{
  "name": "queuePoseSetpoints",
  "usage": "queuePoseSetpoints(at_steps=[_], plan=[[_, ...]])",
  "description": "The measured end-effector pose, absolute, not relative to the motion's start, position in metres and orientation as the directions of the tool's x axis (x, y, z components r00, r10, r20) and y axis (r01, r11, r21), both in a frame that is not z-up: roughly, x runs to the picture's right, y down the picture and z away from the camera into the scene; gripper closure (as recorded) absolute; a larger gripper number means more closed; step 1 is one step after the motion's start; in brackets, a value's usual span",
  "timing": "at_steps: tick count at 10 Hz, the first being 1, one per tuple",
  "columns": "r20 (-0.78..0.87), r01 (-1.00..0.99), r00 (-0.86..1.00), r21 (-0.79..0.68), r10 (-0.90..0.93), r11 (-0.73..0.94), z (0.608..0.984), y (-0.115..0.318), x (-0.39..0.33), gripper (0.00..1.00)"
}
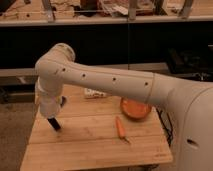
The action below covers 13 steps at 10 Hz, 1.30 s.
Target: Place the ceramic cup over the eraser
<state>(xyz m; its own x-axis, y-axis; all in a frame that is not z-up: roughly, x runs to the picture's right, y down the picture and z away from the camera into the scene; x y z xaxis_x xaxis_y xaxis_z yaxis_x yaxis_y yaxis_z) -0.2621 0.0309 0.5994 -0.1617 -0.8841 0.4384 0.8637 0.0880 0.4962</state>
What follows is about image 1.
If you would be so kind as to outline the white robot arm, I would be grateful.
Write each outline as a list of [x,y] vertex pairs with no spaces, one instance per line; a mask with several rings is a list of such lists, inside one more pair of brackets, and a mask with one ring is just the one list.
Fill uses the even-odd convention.
[[213,82],[78,64],[65,43],[40,57],[35,70],[44,117],[59,113],[65,84],[148,103],[173,115],[177,123],[175,166],[166,171],[213,171]]

